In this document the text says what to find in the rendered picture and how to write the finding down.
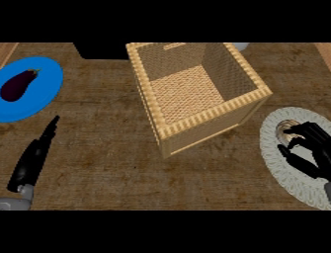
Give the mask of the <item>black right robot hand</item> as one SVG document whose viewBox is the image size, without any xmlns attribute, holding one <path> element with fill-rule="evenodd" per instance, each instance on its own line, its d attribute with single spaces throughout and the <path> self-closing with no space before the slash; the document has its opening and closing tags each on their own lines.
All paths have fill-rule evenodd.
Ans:
<svg viewBox="0 0 331 253">
<path fill-rule="evenodd" d="M 288 165 L 310 178 L 323 178 L 331 182 L 331 135 L 316 123 L 310 122 L 291 126 L 282 132 L 295 134 L 288 145 L 279 144 L 276 146 Z M 312 164 L 289 151 L 295 145 L 300 145 L 312 152 L 316 164 Z"/>
</svg>

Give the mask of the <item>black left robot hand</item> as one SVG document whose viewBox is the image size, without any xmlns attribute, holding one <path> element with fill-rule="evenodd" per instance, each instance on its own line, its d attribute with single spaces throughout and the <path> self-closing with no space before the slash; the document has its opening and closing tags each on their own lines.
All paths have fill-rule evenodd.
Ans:
<svg viewBox="0 0 331 253">
<path fill-rule="evenodd" d="M 54 116 L 39 138 L 32 140 L 19 157 L 7 183 L 7 190 L 13 193 L 19 192 L 20 186 L 34 186 L 37 184 L 38 176 L 48 155 L 51 141 L 54 138 L 57 120 L 59 116 Z"/>
</svg>

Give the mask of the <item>white oval placemat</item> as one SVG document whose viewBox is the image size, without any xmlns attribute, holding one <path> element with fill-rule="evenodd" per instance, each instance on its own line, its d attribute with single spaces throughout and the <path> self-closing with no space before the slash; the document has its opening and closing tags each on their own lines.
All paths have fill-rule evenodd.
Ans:
<svg viewBox="0 0 331 253">
<path fill-rule="evenodd" d="M 276 129 L 304 122 L 317 123 L 331 135 L 331 121 L 312 111 L 298 107 L 285 107 L 269 113 L 260 128 L 261 156 L 276 182 L 286 192 L 310 207 L 331 211 L 331 204 L 323 190 L 328 181 L 322 178 L 312 179 L 292 168 L 276 149 L 279 144 L 288 144 L 288 139 L 283 136 L 276 136 Z"/>
</svg>

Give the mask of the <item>tan wicker basket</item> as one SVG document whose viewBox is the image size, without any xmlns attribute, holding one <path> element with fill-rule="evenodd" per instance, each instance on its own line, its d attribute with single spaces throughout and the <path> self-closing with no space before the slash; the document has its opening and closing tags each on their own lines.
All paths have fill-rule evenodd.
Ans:
<svg viewBox="0 0 331 253">
<path fill-rule="evenodd" d="M 238 127 L 272 95 L 229 42 L 125 44 L 162 157 Z"/>
</svg>

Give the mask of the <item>blue plate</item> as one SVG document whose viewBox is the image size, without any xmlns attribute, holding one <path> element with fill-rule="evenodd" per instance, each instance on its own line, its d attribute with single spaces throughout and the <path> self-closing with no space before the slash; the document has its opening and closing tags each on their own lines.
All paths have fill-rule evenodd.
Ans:
<svg viewBox="0 0 331 253">
<path fill-rule="evenodd" d="M 32 116 L 51 102 L 62 85 L 62 68 L 45 56 L 23 57 L 0 69 L 0 123 Z"/>
</svg>

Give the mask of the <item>purple eggplant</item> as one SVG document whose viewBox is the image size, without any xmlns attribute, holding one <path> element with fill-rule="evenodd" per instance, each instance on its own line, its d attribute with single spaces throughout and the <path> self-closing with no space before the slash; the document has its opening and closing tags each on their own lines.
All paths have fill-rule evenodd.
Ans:
<svg viewBox="0 0 331 253">
<path fill-rule="evenodd" d="M 28 69 L 14 75 L 0 88 L 0 97 L 5 102 L 16 102 L 25 94 L 31 82 L 38 77 L 38 69 Z"/>
</svg>

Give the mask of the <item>black appliance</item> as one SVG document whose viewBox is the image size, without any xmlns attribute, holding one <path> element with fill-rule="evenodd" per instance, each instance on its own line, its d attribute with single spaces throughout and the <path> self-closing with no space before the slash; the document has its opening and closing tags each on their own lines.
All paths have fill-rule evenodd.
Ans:
<svg viewBox="0 0 331 253">
<path fill-rule="evenodd" d="M 128 59 L 125 45 L 121 42 L 75 42 L 74 47 L 84 59 Z"/>
</svg>

